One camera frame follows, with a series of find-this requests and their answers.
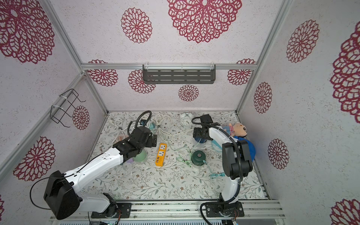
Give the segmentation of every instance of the green roll of tape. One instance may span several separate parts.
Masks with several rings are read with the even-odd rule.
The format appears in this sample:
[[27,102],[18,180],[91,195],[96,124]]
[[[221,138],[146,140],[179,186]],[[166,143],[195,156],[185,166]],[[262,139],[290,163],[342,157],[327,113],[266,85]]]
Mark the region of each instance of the green roll of tape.
[[191,156],[191,161],[197,166],[202,166],[204,165],[205,158],[205,153],[203,151],[197,150]]

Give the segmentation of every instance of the yellow power strip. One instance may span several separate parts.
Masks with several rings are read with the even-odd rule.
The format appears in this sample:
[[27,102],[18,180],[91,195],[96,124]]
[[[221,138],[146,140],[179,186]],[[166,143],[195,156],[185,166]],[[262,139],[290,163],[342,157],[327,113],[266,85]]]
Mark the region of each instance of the yellow power strip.
[[166,149],[167,149],[167,144],[160,143],[159,151],[158,151],[156,161],[155,161],[156,166],[163,166],[164,165]]

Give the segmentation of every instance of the red mandala print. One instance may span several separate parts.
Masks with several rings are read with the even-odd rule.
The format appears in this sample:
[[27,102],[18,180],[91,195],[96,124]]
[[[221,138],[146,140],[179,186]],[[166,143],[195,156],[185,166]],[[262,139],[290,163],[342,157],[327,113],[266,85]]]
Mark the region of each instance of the red mandala print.
[[209,42],[227,31],[241,8],[241,0],[167,0],[169,16],[188,41]]
[[360,203],[358,200],[346,200],[336,202],[331,207],[331,225],[359,225],[360,224]]
[[319,25],[314,20],[308,20],[295,29],[286,50],[290,62],[300,62],[311,53],[319,38],[319,31]]
[[149,17],[140,9],[128,9],[121,18],[121,27],[125,35],[135,43],[144,43],[152,34]]
[[89,112],[84,106],[79,105],[78,107],[76,107],[72,116],[72,122],[79,130],[84,130],[89,125]]
[[181,100],[190,102],[199,96],[199,89],[194,85],[184,85],[179,89],[179,97]]
[[[237,63],[248,63],[248,64],[254,64],[256,63],[253,59],[243,59],[238,61]],[[228,71],[228,80],[230,83],[235,85],[242,85],[246,84],[250,75],[251,75],[250,69],[232,69]]]
[[0,1],[0,48],[20,62],[46,61],[52,54],[54,31],[36,0]]
[[51,140],[40,137],[28,151],[13,174],[19,180],[34,181],[48,172],[54,163],[55,149]]
[[[106,63],[102,60],[91,60],[89,63]],[[87,71],[93,81],[103,86],[113,86],[117,82],[117,73],[114,69],[90,69]]]
[[339,99],[341,111],[349,112],[360,123],[360,22],[355,32],[341,45],[339,57],[333,63],[333,97]]
[[271,164],[278,169],[285,168],[289,162],[288,148],[279,139],[274,139],[270,142],[267,155]]
[[145,84],[143,80],[143,71],[134,70],[129,74],[128,82],[130,87],[139,93],[149,93],[152,92],[156,85],[155,84]]
[[1,221],[1,216],[3,215],[3,212],[4,212],[3,204],[4,204],[4,201],[1,199],[1,195],[0,195],[0,221]]
[[266,112],[271,104],[271,93],[270,85],[266,82],[259,84],[254,94],[254,106],[258,113]]

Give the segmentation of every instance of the cable tie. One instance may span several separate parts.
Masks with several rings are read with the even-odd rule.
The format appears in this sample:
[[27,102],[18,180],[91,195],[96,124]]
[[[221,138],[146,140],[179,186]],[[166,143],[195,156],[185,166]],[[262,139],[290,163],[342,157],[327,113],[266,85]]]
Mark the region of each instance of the cable tie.
[[60,109],[64,110],[64,108],[63,108],[63,107],[60,107],[60,106],[58,106],[58,105],[53,105],[53,107],[58,107],[58,108],[60,108]]

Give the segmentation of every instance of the white alarm clock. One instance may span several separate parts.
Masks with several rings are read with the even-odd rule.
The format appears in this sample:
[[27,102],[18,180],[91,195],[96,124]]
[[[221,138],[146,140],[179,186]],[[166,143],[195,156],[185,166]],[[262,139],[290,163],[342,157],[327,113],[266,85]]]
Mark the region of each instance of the white alarm clock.
[[194,118],[195,116],[191,113],[191,112],[184,112],[180,115],[180,123],[183,127],[191,127],[191,125],[193,123],[191,123],[191,120]]

